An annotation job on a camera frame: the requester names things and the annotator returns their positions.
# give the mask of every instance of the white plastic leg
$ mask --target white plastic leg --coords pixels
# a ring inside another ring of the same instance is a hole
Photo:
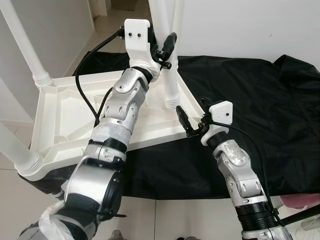
[[[166,40],[167,36],[172,33],[171,27],[168,22],[168,14],[166,10],[165,1],[160,0],[149,0],[150,11],[152,16],[152,24],[154,28],[154,34],[156,38],[156,42],[159,46],[159,49],[162,49],[164,45],[164,41]],[[175,4],[175,7],[180,7],[181,3]],[[174,10],[173,11],[173,22],[175,22],[174,27],[175,30],[179,28],[179,20],[182,16],[183,10]],[[169,61],[173,62],[174,66],[168,70],[163,69],[161,71],[163,77],[163,85],[164,85],[164,101],[165,106],[169,109],[174,109],[181,103],[181,95],[179,93],[178,84],[177,84],[177,67],[178,67],[178,58],[177,54],[171,55]]]
[[[1,122],[0,136],[0,152],[13,162],[20,175],[28,178],[41,167],[42,157],[24,146]]]
[[[52,85],[52,79],[49,76],[49,73],[45,71],[42,66],[11,0],[0,0],[0,9],[26,63],[32,72],[35,85]]]

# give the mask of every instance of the tiled floor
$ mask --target tiled floor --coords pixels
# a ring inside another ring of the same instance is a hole
[[[108,16],[95,20],[95,30],[83,47],[66,76],[71,76],[80,60],[96,45],[111,36],[127,18],[151,20],[147,0],[138,0],[135,11],[112,10]],[[125,42],[115,39],[102,52],[124,53]],[[18,139],[29,146],[32,128],[7,126]],[[39,219],[47,206],[56,200],[45,195],[17,176],[13,164],[0,154],[0,238],[16,239],[21,230]],[[280,211],[288,216],[286,208]],[[94,240],[107,240],[115,229],[121,230],[127,240],[176,240],[178,237],[197,236],[203,240],[241,239],[241,226],[230,199],[216,200],[151,200],[123,197],[120,214],[126,218],[113,218],[103,222]],[[313,238],[296,230],[299,223],[288,228],[294,239]]]

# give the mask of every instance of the black cloth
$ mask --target black cloth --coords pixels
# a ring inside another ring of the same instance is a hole
[[[283,55],[261,59],[180,56],[178,72],[196,99],[233,103],[233,126],[259,145],[271,195],[320,192],[320,74]],[[98,52],[81,74],[124,70],[126,53]],[[255,147],[246,136],[229,136],[250,155],[261,182]],[[157,200],[227,198],[225,180],[200,137],[127,153],[124,195]]]

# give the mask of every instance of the pink object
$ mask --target pink object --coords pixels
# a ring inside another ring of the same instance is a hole
[[[291,194],[280,196],[284,205],[289,208],[303,209],[305,206],[316,205],[320,202],[320,193],[313,194]]]

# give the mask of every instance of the black cable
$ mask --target black cable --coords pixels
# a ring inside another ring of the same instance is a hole
[[[100,108],[99,108],[99,111],[98,111],[98,113],[97,113],[98,119],[100,118],[100,115],[101,115],[101,113],[102,113],[102,110],[104,109],[106,100],[107,100],[109,94],[111,93],[112,89],[113,89],[113,88],[110,87],[110,89],[106,92],[106,94],[105,94],[104,97],[103,97],[102,103],[101,103]]]
[[[272,204],[272,201],[271,201],[271,198],[270,198],[270,192],[269,192],[269,187],[268,187],[268,181],[267,181],[267,174],[266,174],[266,169],[265,169],[265,164],[264,164],[264,161],[262,159],[262,154],[261,154],[261,151],[256,143],[256,141],[245,131],[237,128],[237,127],[234,127],[234,126],[230,126],[228,124],[224,124],[224,123],[220,123],[220,122],[215,122],[215,121],[210,121],[210,124],[213,124],[213,125],[217,125],[217,126],[221,126],[221,127],[225,127],[225,128],[229,128],[229,129],[233,129],[233,130],[236,130],[244,135],[246,135],[250,140],[251,142],[253,143],[257,153],[258,153],[258,157],[259,157],[259,160],[260,160],[260,164],[261,164],[261,168],[262,168],[262,176],[263,176],[263,181],[264,181],[264,193],[265,193],[265,196],[266,196],[266,199],[268,200],[268,204],[271,208],[272,211],[275,211],[275,208],[274,208],[274,205]],[[282,220],[280,219],[280,217],[278,216],[278,213],[277,212],[274,212],[274,217],[275,219],[278,221],[278,223],[284,227],[285,224],[282,222]]]
[[[80,81],[79,81],[79,75],[80,75],[80,72],[82,70],[82,68],[84,67],[84,65],[88,62],[89,59],[91,59],[91,57],[98,51],[100,50],[101,48],[103,48],[105,45],[107,45],[108,43],[110,43],[113,39],[115,39],[116,37],[120,36],[122,33],[123,33],[123,29],[119,29],[116,33],[114,33],[112,36],[110,36],[108,39],[104,40],[102,43],[100,43],[98,46],[96,46],[91,52],[89,52],[86,56],[84,56],[84,58],[81,60],[81,62],[79,63],[78,67],[76,68],[75,70],[75,84],[76,84],[76,87],[78,88],[78,91],[81,95],[81,97],[83,98],[83,100],[85,101],[85,103],[88,105],[88,107],[90,108],[91,112],[93,113],[94,115],[94,118],[95,118],[95,122],[94,124],[95,125],[98,125],[99,124],[99,116],[98,114],[96,113],[94,107],[91,105],[90,101],[87,99],[84,91],[82,90],[81,88],[81,85],[80,85]]]

